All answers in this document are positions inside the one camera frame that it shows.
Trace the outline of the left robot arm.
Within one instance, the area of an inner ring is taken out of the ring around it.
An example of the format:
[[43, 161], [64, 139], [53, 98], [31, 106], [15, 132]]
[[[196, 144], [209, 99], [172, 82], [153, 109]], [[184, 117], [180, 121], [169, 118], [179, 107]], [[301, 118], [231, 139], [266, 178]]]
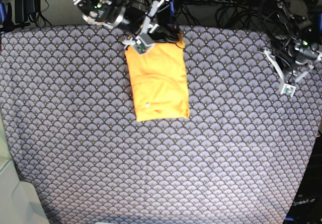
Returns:
[[[271, 6], [285, 37], [276, 36], [266, 26], [264, 7]], [[296, 85], [321, 62], [321, 43], [311, 37], [312, 22], [303, 0], [261, 0], [258, 20], [271, 40], [270, 48], [261, 53], [272, 64], [279, 77], [279, 93], [293, 97]]]

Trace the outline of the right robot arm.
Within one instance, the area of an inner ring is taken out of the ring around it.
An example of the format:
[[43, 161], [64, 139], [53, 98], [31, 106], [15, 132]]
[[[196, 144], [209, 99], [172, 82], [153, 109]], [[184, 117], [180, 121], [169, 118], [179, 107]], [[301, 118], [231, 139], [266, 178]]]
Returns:
[[177, 43], [174, 28], [160, 21], [158, 15], [169, 0], [72, 0], [82, 12], [83, 19], [91, 25], [119, 28], [126, 31], [126, 47], [139, 55], [149, 52], [157, 43]]

